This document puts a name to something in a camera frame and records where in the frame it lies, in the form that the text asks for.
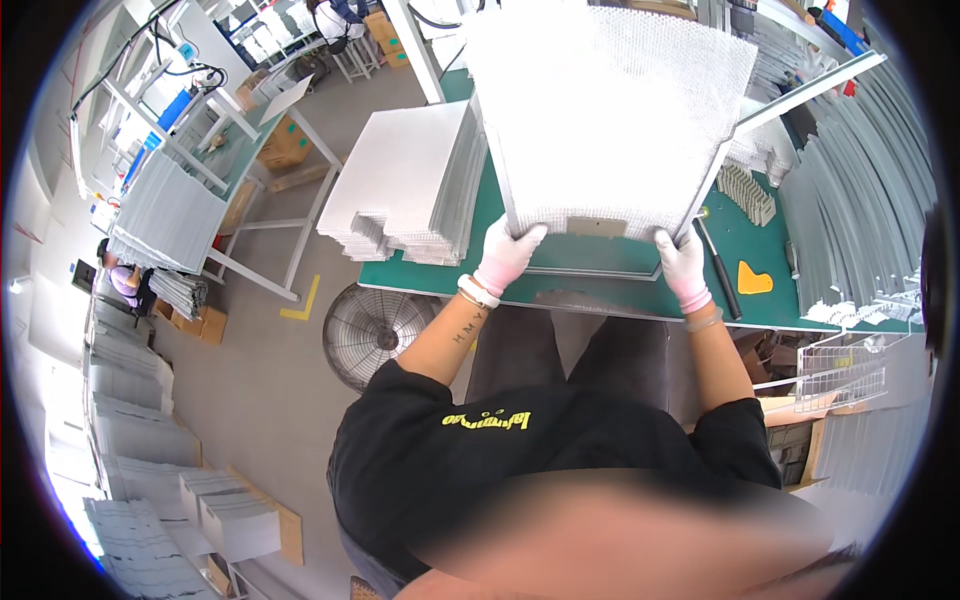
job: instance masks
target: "purple shirt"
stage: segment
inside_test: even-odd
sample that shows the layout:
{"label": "purple shirt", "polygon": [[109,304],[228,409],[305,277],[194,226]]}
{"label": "purple shirt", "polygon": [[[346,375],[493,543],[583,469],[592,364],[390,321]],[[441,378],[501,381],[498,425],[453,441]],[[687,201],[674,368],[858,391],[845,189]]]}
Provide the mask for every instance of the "purple shirt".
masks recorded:
{"label": "purple shirt", "polygon": [[136,308],[140,305],[140,300],[136,297],[136,288],[127,285],[127,279],[131,275],[133,275],[133,269],[130,267],[114,267],[110,270],[110,283],[117,292],[120,292],[127,304]]}

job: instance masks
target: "forearm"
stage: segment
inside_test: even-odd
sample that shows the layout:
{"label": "forearm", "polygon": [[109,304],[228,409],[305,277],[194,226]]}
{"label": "forearm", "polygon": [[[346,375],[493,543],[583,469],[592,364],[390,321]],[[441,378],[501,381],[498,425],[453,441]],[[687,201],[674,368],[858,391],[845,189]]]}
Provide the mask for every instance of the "forearm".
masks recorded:
{"label": "forearm", "polygon": [[127,277],[127,285],[131,287],[140,287],[140,268],[133,267],[133,275]]}
{"label": "forearm", "polygon": [[[689,324],[708,320],[716,310],[711,300],[686,315]],[[704,411],[744,397],[753,397],[754,386],[723,321],[689,334]]]}
{"label": "forearm", "polygon": [[450,385],[488,314],[486,309],[457,294],[396,362],[404,371],[418,372]]}

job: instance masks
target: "wire basket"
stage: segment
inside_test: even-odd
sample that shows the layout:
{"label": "wire basket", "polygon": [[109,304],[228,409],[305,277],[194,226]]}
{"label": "wire basket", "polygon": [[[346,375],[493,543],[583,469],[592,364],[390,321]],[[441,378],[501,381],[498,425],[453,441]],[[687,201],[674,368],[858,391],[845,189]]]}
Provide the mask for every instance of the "wire basket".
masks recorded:
{"label": "wire basket", "polygon": [[811,413],[886,394],[886,349],[905,334],[847,332],[797,350],[794,410]]}
{"label": "wire basket", "polygon": [[406,350],[439,309],[436,298],[354,283],[326,313],[326,361],[341,381],[363,393],[376,370]]}

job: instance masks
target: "wristwatch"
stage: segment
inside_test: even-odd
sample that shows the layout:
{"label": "wristwatch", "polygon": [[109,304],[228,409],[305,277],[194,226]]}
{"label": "wristwatch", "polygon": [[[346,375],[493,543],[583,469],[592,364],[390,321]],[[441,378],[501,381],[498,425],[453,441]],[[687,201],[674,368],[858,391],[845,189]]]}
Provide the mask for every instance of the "wristwatch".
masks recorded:
{"label": "wristwatch", "polygon": [[457,287],[460,288],[460,292],[467,297],[467,300],[472,300],[474,304],[487,310],[494,310],[494,308],[500,305],[500,298],[474,283],[473,279],[466,273],[457,279]]}

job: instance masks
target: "gray pants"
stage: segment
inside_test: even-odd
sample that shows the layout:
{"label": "gray pants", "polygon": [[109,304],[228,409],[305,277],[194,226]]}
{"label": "gray pants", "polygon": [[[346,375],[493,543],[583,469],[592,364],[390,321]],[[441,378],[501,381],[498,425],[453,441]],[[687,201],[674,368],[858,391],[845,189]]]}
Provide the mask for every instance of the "gray pants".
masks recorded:
{"label": "gray pants", "polygon": [[668,341],[663,322],[608,317],[565,377],[550,311],[503,305],[480,331],[467,402],[513,388],[566,382],[665,411]]}

